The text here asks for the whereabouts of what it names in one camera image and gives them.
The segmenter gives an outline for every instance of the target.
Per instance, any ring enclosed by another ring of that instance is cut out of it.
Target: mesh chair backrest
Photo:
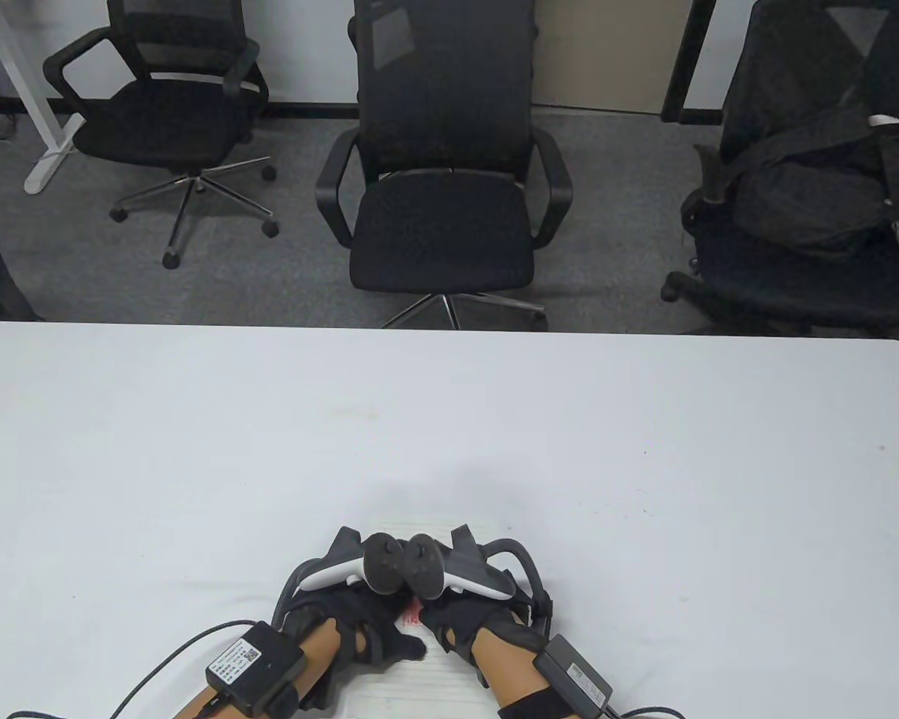
[[[108,0],[151,72],[223,75],[246,46],[240,0]]]
[[[506,172],[530,146],[535,0],[356,0],[360,155]]]
[[[899,117],[899,0],[758,0],[724,105],[723,158],[851,103]]]

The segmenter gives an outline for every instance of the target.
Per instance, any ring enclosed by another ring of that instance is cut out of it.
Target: black glove
[[[480,629],[487,629],[501,640],[530,651],[545,649],[546,637],[526,626],[528,601],[522,592],[518,597],[502,602],[448,589],[439,599],[422,602],[420,621],[435,634],[443,650],[459,654],[476,667],[473,642]],[[453,633],[452,643],[447,638],[449,630]]]
[[[282,633],[295,644],[301,643],[327,619],[336,620],[340,634],[339,654],[330,669],[300,702],[300,709],[327,709],[336,698],[336,680],[353,664],[386,669],[397,661],[422,660],[426,645],[416,637],[399,632],[396,620],[412,602],[409,588],[395,595],[377,595],[366,584],[339,584],[318,592],[296,592],[286,604]],[[357,632],[366,647],[357,651]]]

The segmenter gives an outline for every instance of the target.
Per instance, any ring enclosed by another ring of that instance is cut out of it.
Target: sticker label
[[[238,638],[207,668],[220,677],[224,684],[231,685],[250,667],[250,664],[260,658],[260,654],[260,650],[253,644],[244,638]]]
[[[593,684],[593,681],[584,674],[582,669],[576,667],[576,664],[570,664],[566,674],[569,674],[569,678],[576,682],[576,685],[582,689],[583,693],[590,698],[594,705],[603,709],[603,706],[606,705],[606,695],[599,690],[598,686]]]

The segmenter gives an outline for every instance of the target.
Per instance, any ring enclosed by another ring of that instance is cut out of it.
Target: black door frame
[[[669,79],[669,89],[662,104],[659,119],[665,123],[680,124],[723,124],[722,109],[686,109],[686,95],[692,84],[696,66],[699,65],[700,53],[709,33],[712,13],[716,9],[717,0],[693,0],[686,20],[686,29],[682,33],[679,54],[676,55],[676,67]]]

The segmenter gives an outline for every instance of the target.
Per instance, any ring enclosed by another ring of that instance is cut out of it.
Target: office chair
[[[269,98],[257,65],[260,46],[246,36],[240,0],[108,0],[107,4],[110,26],[91,31],[47,59],[46,79],[86,119],[73,138],[81,153],[178,175],[119,199],[111,218],[124,222],[128,203],[182,188],[183,201],[163,258],[167,270],[180,267],[180,229],[193,192],[212,189],[260,213],[266,218],[262,231],[277,236],[279,225],[270,210],[217,181],[228,172],[260,165],[264,180],[277,177],[276,169],[267,165],[269,157],[221,165],[238,142],[252,138],[253,124]],[[87,103],[63,71],[105,40],[135,79],[110,100]],[[209,82],[212,78],[223,79],[223,85]],[[245,82],[255,88],[244,87]]]
[[[899,223],[891,216],[841,237],[858,251],[832,260],[741,229],[738,184],[724,198],[710,196],[714,185],[723,189],[718,175],[745,165],[747,153],[769,156],[774,143],[807,138],[802,150],[810,151],[787,161],[870,172],[892,185],[880,148],[891,140],[895,151],[894,139],[877,130],[867,137],[863,127],[859,142],[836,144],[844,138],[831,119],[857,103],[899,118],[899,0],[759,0],[724,107],[722,144],[711,153],[700,148],[703,188],[682,206],[696,246],[693,273],[669,274],[663,301],[685,298],[735,333],[801,335],[816,326],[887,336],[899,329]],[[898,202],[887,205],[899,210]],[[820,207],[820,216],[826,211]]]
[[[572,205],[552,136],[531,123],[534,0],[356,0],[350,24],[360,69],[360,126],[340,135],[316,203],[350,249],[360,290],[422,294],[385,324],[441,303],[460,329],[459,301],[532,312],[490,292],[533,281]],[[353,148],[366,192],[350,231],[339,186]],[[533,237],[524,189],[533,148],[550,186]]]

